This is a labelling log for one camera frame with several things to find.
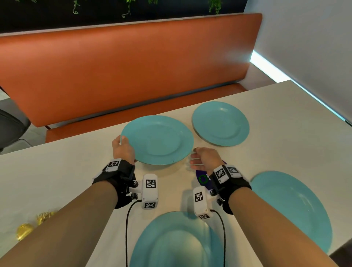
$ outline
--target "gray wall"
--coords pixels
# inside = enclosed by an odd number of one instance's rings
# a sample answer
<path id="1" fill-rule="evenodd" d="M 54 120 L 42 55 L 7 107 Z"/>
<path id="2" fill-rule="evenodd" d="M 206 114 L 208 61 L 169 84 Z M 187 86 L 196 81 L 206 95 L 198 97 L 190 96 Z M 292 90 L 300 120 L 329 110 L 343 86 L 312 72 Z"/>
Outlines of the gray wall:
<path id="1" fill-rule="evenodd" d="M 352 121 L 352 0 L 248 0 L 255 50 Z"/>

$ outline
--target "dark wall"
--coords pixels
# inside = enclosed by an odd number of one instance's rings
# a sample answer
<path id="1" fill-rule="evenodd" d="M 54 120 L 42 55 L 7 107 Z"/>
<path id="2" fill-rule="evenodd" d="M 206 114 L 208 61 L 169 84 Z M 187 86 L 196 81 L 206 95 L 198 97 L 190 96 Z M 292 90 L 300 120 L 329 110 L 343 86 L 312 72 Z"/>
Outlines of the dark wall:
<path id="1" fill-rule="evenodd" d="M 73 0 L 0 0 L 0 32 L 40 30 L 128 21 L 209 15 L 208 0 L 136 0 L 131 15 L 123 0 L 78 0 L 79 14 L 73 14 Z M 220 14 L 244 11 L 247 0 L 222 0 Z"/>

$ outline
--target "left hand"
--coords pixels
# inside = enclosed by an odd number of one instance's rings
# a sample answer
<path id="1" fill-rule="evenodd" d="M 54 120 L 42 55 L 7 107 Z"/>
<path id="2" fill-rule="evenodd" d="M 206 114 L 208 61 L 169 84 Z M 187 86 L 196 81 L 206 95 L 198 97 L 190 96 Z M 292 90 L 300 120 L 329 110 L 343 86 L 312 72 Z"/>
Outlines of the left hand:
<path id="1" fill-rule="evenodd" d="M 125 161 L 128 161 L 132 165 L 134 165 L 134 163 L 136 162 L 136 160 L 134 159 L 134 148 L 130 145 L 126 136 L 123 136 L 121 139 L 121 135 L 119 135 L 114 139 L 114 141 L 112 141 L 112 154 L 115 159 L 123 159 Z"/>

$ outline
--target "turquoise plate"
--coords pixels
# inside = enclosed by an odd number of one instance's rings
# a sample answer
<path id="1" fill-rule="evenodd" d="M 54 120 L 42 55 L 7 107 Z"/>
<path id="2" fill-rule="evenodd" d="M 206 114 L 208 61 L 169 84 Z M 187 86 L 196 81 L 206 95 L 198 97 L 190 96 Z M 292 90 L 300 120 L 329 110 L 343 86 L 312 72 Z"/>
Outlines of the turquoise plate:
<path id="1" fill-rule="evenodd" d="M 193 134 L 182 122 L 167 116 L 145 116 L 122 131 L 136 152 L 136 160 L 167 165 L 184 159 L 193 148 Z"/>
<path id="2" fill-rule="evenodd" d="M 325 253 L 329 251 L 332 229 L 328 214 L 318 197 L 304 183 L 286 173 L 271 171 L 256 175 L 251 186 Z"/>
<path id="3" fill-rule="evenodd" d="M 244 114 L 224 102 L 207 102 L 194 111 L 192 124 L 204 140 L 224 147 L 238 145 L 249 134 L 249 123 Z"/>
<path id="4" fill-rule="evenodd" d="M 139 237 L 130 267 L 219 267 L 223 243 L 194 214 L 169 212 L 155 218 Z"/>

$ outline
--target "hand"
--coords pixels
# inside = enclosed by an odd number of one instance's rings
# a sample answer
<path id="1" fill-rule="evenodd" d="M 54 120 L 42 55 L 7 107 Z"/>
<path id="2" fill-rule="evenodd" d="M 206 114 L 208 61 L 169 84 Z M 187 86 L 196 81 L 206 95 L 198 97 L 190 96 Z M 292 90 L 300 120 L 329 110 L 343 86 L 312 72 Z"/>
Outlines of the hand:
<path id="1" fill-rule="evenodd" d="M 204 170 L 210 176 L 213 173 L 214 169 L 224 164 L 222 159 L 220 158 L 219 153 L 215 149 L 197 147 L 193 151 L 196 153 L 191 154 L 191 158 L 195 160 L 191 160 L 189 163 L 191 164 L 191 168 L 194 170 Z"/>
<path id="2" fill-rule="evenodd" d="M 128 138 L 126 136 L 122 137 L 120 145 L 121 135 L 116 137 L 112 141 L 112 154 L 115 159 L 123 159 L 128 161 L 130 164 L 134 165 L 137 160 L 134 159 L 135 153 L 133 147 L 130 145 Z"/>

